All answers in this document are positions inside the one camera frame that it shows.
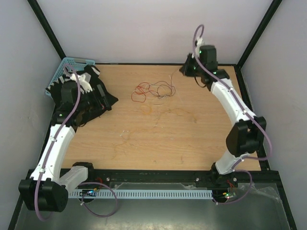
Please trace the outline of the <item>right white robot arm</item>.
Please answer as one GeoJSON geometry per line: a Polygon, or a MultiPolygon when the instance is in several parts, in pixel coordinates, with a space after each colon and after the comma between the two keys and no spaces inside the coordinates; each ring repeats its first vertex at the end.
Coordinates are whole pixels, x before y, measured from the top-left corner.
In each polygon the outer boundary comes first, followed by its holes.
{"type": "Polygon", "coordinates": [[[196,45],[180,72],[188,77],[200,77],[204,87],[218,99],[231,121],[232,129],[226,137],[227,150],[213,164],[215,171],[210,174],[210,182],[221,186],[227,180],[226,174],[232,173],[240,161],[249,158],[262,146],[266,120],[256,116],[245,105],[228,73],[218,68],[215,46],[196,45]]]}

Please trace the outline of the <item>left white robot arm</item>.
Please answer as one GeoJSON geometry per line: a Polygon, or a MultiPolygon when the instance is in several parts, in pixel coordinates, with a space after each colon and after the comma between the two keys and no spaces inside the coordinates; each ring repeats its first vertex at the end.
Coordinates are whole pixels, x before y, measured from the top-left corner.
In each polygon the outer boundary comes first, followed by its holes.
{"type": "Polygon", "coordinates": [[[64,175],[61,166],[71,140],[79,127],[110,111],[118,101],[99,80],[91,90],[81,92],[80,86],[69,81],[52,87],[56,110],[51,119],[50,136],[40,161],[28,179],[20,181],[19,192],[29,210],[39,219],[42,211],[62,212],[68,195],[81,183],[92,185],[96,179],[94,166],[77,162],[64,175]]]}

